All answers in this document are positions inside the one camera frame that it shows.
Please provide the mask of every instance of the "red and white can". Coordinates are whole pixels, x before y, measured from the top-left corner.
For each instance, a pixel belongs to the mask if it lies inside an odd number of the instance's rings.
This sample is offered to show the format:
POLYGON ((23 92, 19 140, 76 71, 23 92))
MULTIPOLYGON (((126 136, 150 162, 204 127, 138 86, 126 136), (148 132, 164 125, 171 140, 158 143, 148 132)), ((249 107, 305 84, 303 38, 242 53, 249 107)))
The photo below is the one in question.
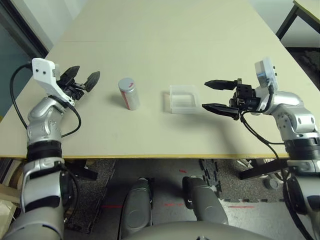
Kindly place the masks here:
POLYGON ((129 77, 118 82, 119 90, 129 110, 136 110, 140 106, 135 81, 129 77))

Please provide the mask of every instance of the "red line on floor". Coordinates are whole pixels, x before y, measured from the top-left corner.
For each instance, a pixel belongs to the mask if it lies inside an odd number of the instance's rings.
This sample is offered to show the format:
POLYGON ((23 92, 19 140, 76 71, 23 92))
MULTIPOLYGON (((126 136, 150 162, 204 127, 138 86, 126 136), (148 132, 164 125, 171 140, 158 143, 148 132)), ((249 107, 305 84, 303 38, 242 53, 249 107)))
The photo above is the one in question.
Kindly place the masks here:
POLYGON ((254 209, 254 206, 228 206, 228 208, 232 209, 254 209))
POLYGON ((122 205, 102 205, 102 209, 121 209, 122 205))
POLYGON ((176 204, 174 204, 174 203, 165 203, 164 204, 164 206, 165 207, 173 207, 173 206, 175 206, 176 204))

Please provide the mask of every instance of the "floor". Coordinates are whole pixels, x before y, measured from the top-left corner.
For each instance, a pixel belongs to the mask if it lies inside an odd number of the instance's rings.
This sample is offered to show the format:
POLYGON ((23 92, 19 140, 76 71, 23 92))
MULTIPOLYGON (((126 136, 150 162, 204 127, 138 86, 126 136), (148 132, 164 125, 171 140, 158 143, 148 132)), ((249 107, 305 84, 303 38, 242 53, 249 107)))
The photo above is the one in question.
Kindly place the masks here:
MULTIPOLYGON (((202 177, 203 171, 196 159, 121 159, 107 185, 106 197, 99 217, 90 234, 65 230, 66 240, 116 240, 121 207, 131 185, 139 177, 154 178, 153 224, 176 221, 195 221, 192 210, 185 207, 182 198, 182 178, 202 177)), ((231 226, 243 228, 274 240, 303 240, 283 202, 226 202, 221 204, 231 226)), ((302 221, 311 231, 306 217, 302 221)))

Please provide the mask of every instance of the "table leg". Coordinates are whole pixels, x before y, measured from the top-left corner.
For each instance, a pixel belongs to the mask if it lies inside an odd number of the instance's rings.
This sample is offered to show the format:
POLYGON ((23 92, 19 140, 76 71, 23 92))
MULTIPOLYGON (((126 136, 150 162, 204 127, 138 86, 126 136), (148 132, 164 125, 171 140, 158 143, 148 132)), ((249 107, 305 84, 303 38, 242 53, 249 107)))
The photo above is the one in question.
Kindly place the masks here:
POLYGON ((89 169, 85 168, 85 164, 83 164, 83 161, 77 160, 74 163, 65 161, 64 165, 76 176, 87 179, 87 180, 97 180, 98 173, 95 171, 91 171, 89 169))
POLYGON ((291 24, 294 22, 294 20, 297 17, 297 11, 298 11, 298 7, 296 5, 294 5, 291 9, 291 11, 289 12, 288 16, 286 16, 285 20, 283 21, 283 23, 281 24, 279 30, 276 32, 276 36, 281 40, 283 38, 283 36, 285 35, 285 33, 288 31, 288 29, 290 28, 291 24))
POLYGON ((280 159, 267 162, 265 164, 255 166, 254 168, 250 168, 248 170, 242 171, 239 173, 239 178, 241 180, 256 178, 261 175, 273 174, 279 172, 280 169, 287 168, 287 160, 280 159))
POLYGON ((318 34, 320 34, 320 23, 315 21, 312 17, 310 17, 308 14, 306 14, 306 12, 304 12, 300 8, 296 11, 296 15, 299 16, 307 24, 309 24, 310 27, 316 30, 318 34))

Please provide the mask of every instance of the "wall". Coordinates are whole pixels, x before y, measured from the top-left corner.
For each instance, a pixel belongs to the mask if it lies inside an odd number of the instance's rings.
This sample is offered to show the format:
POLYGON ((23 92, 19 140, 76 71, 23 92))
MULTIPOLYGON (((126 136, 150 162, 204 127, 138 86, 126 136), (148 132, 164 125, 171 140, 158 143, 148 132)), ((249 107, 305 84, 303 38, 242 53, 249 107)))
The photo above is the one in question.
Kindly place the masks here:
POLYGON ((11 0, 43 45, 50 50, 87 0, 11 0))
MULTIPOLYGON (((87 2, 87 0, 11 1, 48 50, 59 40, 71 21, 79 14, 87 2)), ((277 32, 291 10, 292 1, 249 0, 274 33, 277 32)), ((297 17, 281 41, 286 47, 320 47, 319 34, 299 17, 297 17)))
MULTIPOLYGON (((4 117, 12 105, 9 92, 12 73, 17 67, 26 64, 31 59, 2 24, 0 24, 0 49, 0 116, 4 117)), ((28 69, 22 69, 16 76, 13 85, 15 96, 19 95, 31 76, 32 72, 28 69)))
MULTIPOLYGON (((274 33, 277 32, 294 5, 293 0, 249 0, 249 2, 274 33)), ((285 47, 320 48, 320 35, 297 17, 281 42, 285 47)))

